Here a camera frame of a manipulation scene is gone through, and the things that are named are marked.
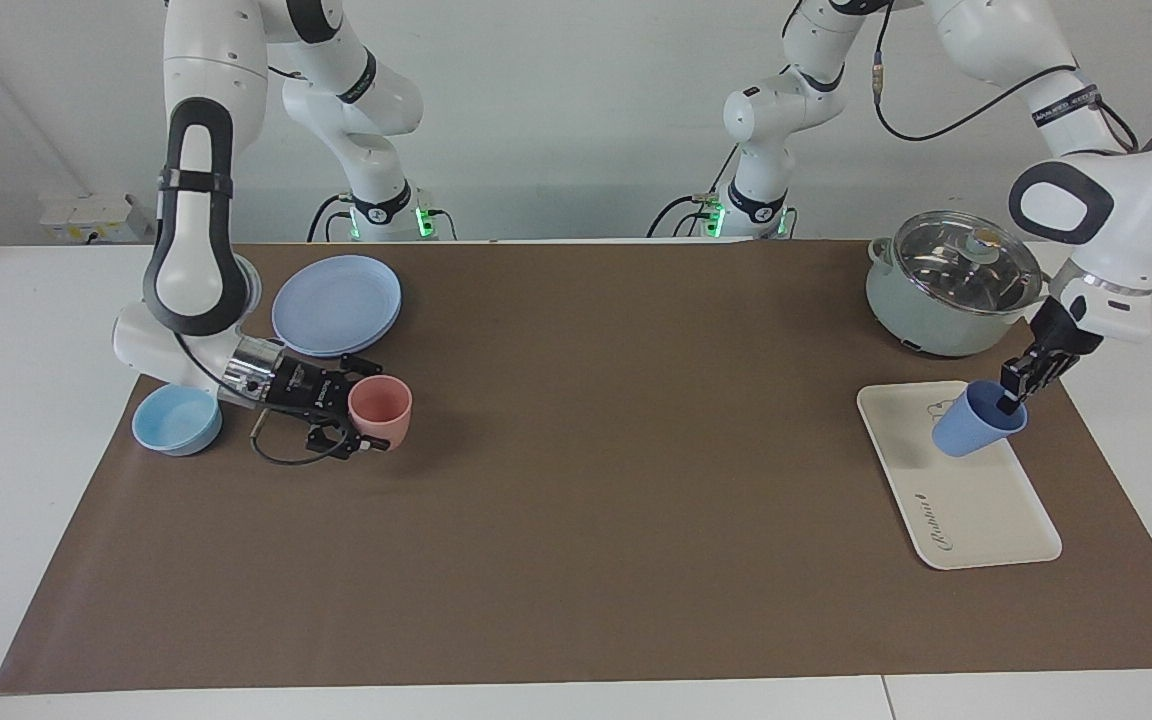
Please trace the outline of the pink plastic cup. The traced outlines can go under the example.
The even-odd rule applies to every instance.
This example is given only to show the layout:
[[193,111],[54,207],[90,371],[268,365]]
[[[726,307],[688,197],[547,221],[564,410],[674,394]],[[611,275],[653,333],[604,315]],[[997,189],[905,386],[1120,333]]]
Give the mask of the pink plastic cup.
[[414,393],[402,379],[371,376],[353,384],[347,395],[349,420],[361,435],[379,439],[397,450],[410,430]]

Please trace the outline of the white power strip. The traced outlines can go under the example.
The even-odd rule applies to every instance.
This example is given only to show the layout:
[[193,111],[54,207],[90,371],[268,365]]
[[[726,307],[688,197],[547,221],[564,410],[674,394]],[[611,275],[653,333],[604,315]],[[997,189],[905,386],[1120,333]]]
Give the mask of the white power strip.
[[44,199],[38,225],[50,240],[74,245],[151,243],[156,238],[156,219],[128,194]]

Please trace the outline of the pale green cooking pot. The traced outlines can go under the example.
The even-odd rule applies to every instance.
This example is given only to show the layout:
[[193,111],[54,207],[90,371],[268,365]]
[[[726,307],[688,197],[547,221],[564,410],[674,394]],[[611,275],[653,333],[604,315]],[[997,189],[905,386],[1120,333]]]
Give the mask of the pale green cooking pot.
[[893,268],[886,256],[892,238],[878,238],[867,245],[870,270],[865,279],[865,300],[882,329],[916,353],[937,357],[983,354],[1000,344],[1020,323],[1021,314],[1034,309],[1048,295],[1046,286],[1043,300],[1001,316],[967,313],[947,306],[919,291],[905,274]]

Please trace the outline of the cream rectangular tray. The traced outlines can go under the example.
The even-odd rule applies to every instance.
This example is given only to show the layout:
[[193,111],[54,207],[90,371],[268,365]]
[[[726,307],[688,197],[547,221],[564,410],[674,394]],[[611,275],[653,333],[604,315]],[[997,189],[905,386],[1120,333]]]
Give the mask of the cream rectangular tray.
[[965,457],[932,444],[968,384],[867,386],[856,396],[916,556],[942,571],[1059,559],[1062,539],[1007,439]]

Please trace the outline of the lavender blue plate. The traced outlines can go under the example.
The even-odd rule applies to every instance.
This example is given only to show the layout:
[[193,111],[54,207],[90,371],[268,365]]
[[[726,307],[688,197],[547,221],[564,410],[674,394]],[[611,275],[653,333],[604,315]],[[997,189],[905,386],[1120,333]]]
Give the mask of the lavender blue plate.
[[283,304],[276,306],[276,338],[310,357],[334,357],[366,350],[387,338],[401,314],[401,300],[382,297],[376,304]]
[[353,354],[397,323],[403,291],[389,266],[364,255],[308,265],[280,288],[271,327],[291,350],[312,357]]

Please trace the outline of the blue plastic cup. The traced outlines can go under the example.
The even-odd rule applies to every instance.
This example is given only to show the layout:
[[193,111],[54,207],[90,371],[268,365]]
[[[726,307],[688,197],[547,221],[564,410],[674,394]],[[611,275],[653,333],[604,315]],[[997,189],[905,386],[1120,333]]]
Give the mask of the blue plastic cup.
[[937,450],[950,457],[965,457],[1026,429],[1025,406],[1014,416],[998,414],[996,400],[1005,392],[1000,382],[968,384],[934,424],[931,439]]

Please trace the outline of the brown table mat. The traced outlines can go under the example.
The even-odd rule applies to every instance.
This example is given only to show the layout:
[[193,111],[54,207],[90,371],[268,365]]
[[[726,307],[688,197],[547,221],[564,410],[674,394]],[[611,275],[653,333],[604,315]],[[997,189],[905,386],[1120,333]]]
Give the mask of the brown table mat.
[[1152,539],[1060,386],[1011,447],[1061,555],[916,556],[856,396],[996,378],[1028,333],[911,354],[864,243],[367,255],[406,442],[278,468],[229,406],[165,457],[124,416],[0,692],[1152,667]]

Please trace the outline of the light blue bowl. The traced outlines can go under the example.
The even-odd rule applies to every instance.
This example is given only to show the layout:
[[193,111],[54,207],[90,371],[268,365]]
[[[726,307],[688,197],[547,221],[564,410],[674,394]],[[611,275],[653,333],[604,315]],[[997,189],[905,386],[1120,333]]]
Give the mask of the light blue bowl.
[[215,441],[223,425],[217,397],[204,389],[164,386],[134,410],[132,437],[157,454],[184,457]]

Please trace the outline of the glass pot lid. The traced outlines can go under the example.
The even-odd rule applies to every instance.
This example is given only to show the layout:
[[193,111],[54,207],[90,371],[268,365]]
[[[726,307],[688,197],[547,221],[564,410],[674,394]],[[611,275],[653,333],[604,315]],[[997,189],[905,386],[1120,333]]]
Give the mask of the glass pot lid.
[[1043,300],[1048,281],[1024,242],[964,211],[911,217],[901,223],[886,256],[919,291],[973,314],[1026,309]]

